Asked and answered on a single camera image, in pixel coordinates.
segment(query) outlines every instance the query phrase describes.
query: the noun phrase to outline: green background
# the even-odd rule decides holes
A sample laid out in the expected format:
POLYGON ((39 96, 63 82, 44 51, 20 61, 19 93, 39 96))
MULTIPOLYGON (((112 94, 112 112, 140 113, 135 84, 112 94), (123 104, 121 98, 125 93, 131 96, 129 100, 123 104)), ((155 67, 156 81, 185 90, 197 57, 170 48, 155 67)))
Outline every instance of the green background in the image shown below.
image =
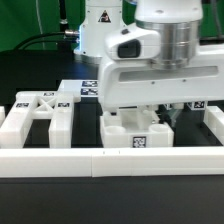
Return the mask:
MULTIPOLYGON (((22 40, 40 33, 35 2, 0 0, 0 51, 13 49, 22 40)), ((124 22, 130 24, 133 22, 135 6, 126 2, 123 4, 124 22)), ((39 5, 44 33, 59 31, 58 0, 39 0, 39 5)), ((70 28, 78 29, 85 17, 85 0, 66 0, 66 8, 70 28)), ((201 36, 215 36, 216 29, 210 5, 203 5, 203 10, 201 36)), ((224 0, 218 1, 218 10, 224 30, 224 0)))

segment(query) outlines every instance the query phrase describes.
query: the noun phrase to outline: white robot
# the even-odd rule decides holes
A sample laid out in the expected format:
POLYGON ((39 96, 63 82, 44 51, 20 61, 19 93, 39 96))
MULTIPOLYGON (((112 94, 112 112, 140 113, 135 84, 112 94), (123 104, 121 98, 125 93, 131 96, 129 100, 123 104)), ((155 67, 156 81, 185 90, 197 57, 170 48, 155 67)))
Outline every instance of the white robot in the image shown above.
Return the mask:
POLYGON ((102 139, 106 147, 128 147, 133 133, 149 134, 143 145, 150 147, 157 144, 151 129, 166 129, 158 146, 170 146, 173 133, 157 124, 152 106, 224 99, 224 46, 199 46, 201 0, 129 2, 137 3, 135 23, 106 37, 99 68, 102 139))
POLYGON ((80 25, 79 47, 75 59, 99 64, 104 52, 105 35, 125 27, 122 0, 86 0, 86 17, 80 25))

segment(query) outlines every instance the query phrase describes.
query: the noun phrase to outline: white plastic block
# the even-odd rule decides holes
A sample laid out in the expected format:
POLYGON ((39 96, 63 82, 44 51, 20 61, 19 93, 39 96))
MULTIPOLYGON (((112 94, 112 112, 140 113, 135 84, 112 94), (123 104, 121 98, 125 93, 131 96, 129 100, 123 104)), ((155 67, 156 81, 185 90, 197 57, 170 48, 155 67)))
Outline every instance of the white plastic block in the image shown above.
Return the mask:
POLYGON ((92 176, 131 176, 130 153, 115 149, 99 149, 92 154, 92 176))
POLYGON ((60 92, 71 92, 74 94, 75 102, 79 102, 81 97, 97 97, 97 80, 62 80, 58 88, 60 92))
POLYGON ((174 133, 167 124, 158 124, 155 111, 142 108, 118 109, 116 116, 104 112, 100 131, 105 148, 172 147, 174 133))
POLYGON ((22 148, 32 125, 36 96, 19 97, 0 129, 1 148, 22 148))
POLYGON ((2 126, 2 123, 5 120, 5 108, 4 107, 0 107, 0 128, 2 126))
POLYGON ((204 123, 224 145, 224 113, 217 106, 207 106, 204 123))
POLYGON ((71 148, 73 113, 73 95, 58 95, 49 127, 50 148, 71 148))
POLYGON ((150 147, 172 147, 174 133, 167 123, 149 126, 150 147))
POLYGON ((91 177, 89 149, 1 149, 0 178, 91 177))

